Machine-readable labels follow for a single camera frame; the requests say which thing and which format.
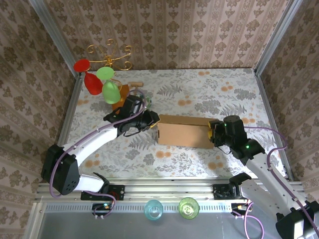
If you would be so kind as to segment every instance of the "brown cardboard box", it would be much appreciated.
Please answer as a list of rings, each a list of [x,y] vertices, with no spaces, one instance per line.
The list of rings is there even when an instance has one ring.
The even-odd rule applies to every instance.
[[[208,139],[208,122],[213,119],[160,115],[159,144],[195,148],[213,148]]]

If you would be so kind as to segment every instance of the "table surface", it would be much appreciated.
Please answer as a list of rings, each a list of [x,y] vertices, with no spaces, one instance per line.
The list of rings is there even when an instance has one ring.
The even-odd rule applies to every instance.
[[[118,71],[123,84],[143,82],[141,90],[152,100],[150,110],[160,114],[223,120],[238,115],[245,126],[270,127],[252,69]],[[102,94],[93,96],[83,85],[68,141],[95,128],[112,111]],[[269,152],[276,146],[272,132],[247,130]],[[229,149],[221,147],[226,153]],[[271,162],[284,175],[278,152]],[[231,154],[218,148],[199,149],[157,144],[157,127],[132,137],[118,137],[91,154],[80,166],[86,174],[111,178],[231,177],[246,172],[256,176]]]

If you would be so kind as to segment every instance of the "green glass cup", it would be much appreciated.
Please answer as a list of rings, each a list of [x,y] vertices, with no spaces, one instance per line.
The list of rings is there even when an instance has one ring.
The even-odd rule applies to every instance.
[[[183,218],[194,219],[199,213],[199,204],[193,198],[183,198],[179,203],[178,211]]]
[[[104,83],[102,94],[105,102],[111,105],[117,103],[121,99],[119,87],[111,81],[106,81]]]

